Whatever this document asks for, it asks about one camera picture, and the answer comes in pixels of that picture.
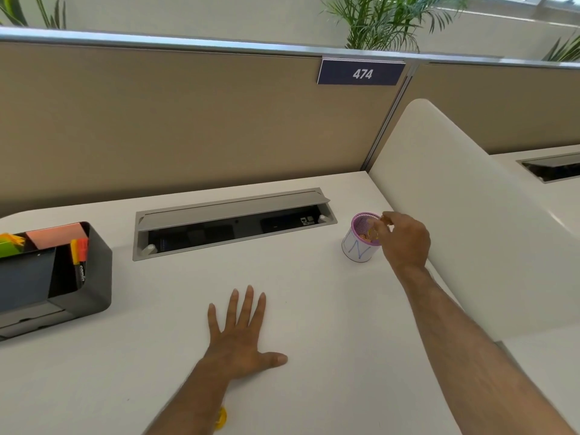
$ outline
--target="white wall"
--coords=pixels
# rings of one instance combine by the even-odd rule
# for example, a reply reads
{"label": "white wall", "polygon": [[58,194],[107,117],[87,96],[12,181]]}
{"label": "white wall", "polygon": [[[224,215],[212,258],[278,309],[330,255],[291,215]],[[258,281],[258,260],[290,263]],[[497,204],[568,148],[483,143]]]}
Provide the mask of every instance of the white wall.
{"label": "white wall", "polygon": [[[21,0],[29,21],[42,25],[34,0]],[[45,0],[51,7],[54,0]],[[153,35],[285,42],[342,47],[347,26],[322,13],[321,0],[67,0],[69,28]],[[575,27],[462,13],[443,32],[421,29],[423,53],[463,53],[540,59]]]}

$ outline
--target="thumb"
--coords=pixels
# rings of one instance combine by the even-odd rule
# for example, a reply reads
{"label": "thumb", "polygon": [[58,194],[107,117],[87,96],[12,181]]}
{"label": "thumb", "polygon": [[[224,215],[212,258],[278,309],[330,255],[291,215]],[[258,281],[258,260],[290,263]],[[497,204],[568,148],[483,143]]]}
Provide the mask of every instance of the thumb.
{"label": "thumb", "polygon": [[262,371],[286,365],[288,357],[282,353],[260,353],[260,368]]}
{"label": "thumb", "polygon": [[382,220],[377,220],[375,218],[369,218],[368,223],[371,226],[373,226],[373,228],[377,231],[377,233],[379,234],[379,240],[381,240],[381,242],[388,235],[391,234],[391,231],[388,229],[388,226]]}

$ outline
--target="number plate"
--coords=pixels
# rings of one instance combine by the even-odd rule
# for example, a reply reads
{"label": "number plate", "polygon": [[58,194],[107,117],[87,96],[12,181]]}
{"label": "number plate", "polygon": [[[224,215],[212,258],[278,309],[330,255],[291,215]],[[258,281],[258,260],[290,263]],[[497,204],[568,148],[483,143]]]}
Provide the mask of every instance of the number plate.
{"label": "number plate", "polygon": [[323,59],[318,84],[397,85],[405,63]]}

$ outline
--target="red marker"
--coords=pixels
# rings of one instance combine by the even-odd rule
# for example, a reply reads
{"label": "red marker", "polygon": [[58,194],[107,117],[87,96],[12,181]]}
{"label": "red marker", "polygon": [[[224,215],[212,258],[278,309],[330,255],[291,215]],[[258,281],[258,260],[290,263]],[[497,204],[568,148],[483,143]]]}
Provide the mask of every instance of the red marker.
{"label": "red marker", "polygon": [[85,270],[86,270],[86,255],[89,250],[89,240],[87,238],[79,238],[76,241],[76,247],[78,248],[78,260],[81,266],[81,281],[85,281]]}

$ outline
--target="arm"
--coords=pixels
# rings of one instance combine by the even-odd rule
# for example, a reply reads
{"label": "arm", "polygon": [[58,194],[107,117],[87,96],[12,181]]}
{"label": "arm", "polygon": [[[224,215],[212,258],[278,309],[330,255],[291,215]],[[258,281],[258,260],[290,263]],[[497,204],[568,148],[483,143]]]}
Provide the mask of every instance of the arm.
{"label": "arm", "polygon": [[[574,435],[507,355],[437,285],[425,269],[425,226],[384,212],[374,221],[383,252],[405,289],[425,351],[463,435]],[[388,224],[394,225],[391,232]]]}
{"label": "arm", "polygon": [[253,288],[249,285],[236,323],[238,297],[238,291],[234,290],[222,332],[215,306],[209,305],[209,348],[146,435],[211,435],[230,381],[284,365],[288,361],[280,353],[257,351],[266,295],[260,295],[250,321]]}

